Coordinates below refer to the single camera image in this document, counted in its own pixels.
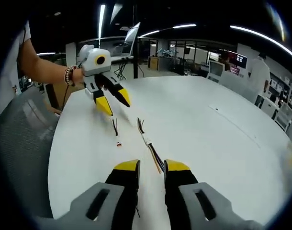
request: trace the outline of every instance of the laptop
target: laptop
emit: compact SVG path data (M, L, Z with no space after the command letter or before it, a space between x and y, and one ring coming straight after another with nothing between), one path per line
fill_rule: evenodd
M125 42L123 44L122 55L111 57L112 63L119 62L122 60L131 60L133 59L133 44L137 37L138 28L141 23L136 24L132 27L125 38Z

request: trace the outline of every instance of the office chair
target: office chair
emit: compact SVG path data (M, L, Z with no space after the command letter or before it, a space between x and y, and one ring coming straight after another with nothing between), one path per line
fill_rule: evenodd
M258 97L258 90L251 87L247 79L241 78L232 72L223 71L219 84L225 86L233 92L236 92L253 104Z
M217 61L210 61L210 68L209 73L207 75L207 79L218 83L224 69L225 69L224 64Z
M286 131L291 120L292 109L288 106L288 104L283 102L280 110L277 112L274 121L283 129L283 131Z
M274 113L276 111L277 107L275 106L275 103L272 102L269 98L264 98L264 102L261 106L261 110L265 112L270 118L274 116Z
M21 205L31 214L52 218L48 163L58 117L30 87L0 115L0 161Z

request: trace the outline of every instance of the human arm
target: human arm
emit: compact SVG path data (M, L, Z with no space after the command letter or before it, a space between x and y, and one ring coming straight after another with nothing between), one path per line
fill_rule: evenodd
M264 92L266 92L267 87L269 86L269 84L270 84L270 82L268 80L266 80L265 83L264 83L264 89L263 89Z
M270 81L271 81L271 78L270 78L270 69L267 67L267 71L266 71L266 80L264 82L264 89L263 91L266 92L266 90L268 89L269 85L270 85Z
M22 44L18 61L22 71L36 82L50 84L64 82L64 73L67 68L41 59L36 54L30 39ZM73 81L79 83L82 79L83 74L81 69L75 69L73 72Z
M251 72L252 72L252 67L254 65L255 60L252 60L251 64L248 66L247 71L248 71L248 76L251 76Z

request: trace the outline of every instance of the gray gripper housing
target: gray gripper housing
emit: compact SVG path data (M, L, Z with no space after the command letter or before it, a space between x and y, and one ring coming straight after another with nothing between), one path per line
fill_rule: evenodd
M36 217L41 230L110 230L124 187L96 183L74 199L68 213L59 219Z
M192 230L261 230L263 226L245 221L232 210L231 202L207 183L179 186L188 210Z

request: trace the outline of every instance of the electrical wire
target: electrical wire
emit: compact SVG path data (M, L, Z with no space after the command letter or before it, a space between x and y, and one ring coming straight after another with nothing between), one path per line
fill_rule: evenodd
M115 135L118 136L118 131L117 131L117 118L112 120L113 128L115 131Z
M124 75L123 75L123 71L125 69L127 62L121 62L118 63L118 69L116 71L114 71L114 74L117 75L117 78L121 81L123 79L127 79Z
M143 130L143 124L144 124L144 120L141 121L140 118L137 118L137 128L140 131L140 133L143 135L145 134L144 130ZM159 171L159 173L164 172L164 164L163 161L161 160L161 158L159 157L158 153L156 152L154 146L152 145L152 143L146 143L147 147L149 148L151 155L154 159L154 162L156 164L156 167Z
M117 118L113 119L112 120L112 124L113 124L113 128L114 128L114 131L115 131L115 136L117 138L117 144L116 146L122 146L122 143L121 141L118 139L118 129L117 129Z
M66 94L67 94L68 88L69 88L69 85L67 85L66 90L65 90L65 94L64 94L64 98L63 98L63 104L62 104L61 111L63 111L63 109L64 109L65 98L66 98Z
M142 68L140 67L140 65L137 65L139 68L140 68L140 70L142 71ZM142 74L143 74L143 78L145 77L145 75L144 75L144 72L142 71Z

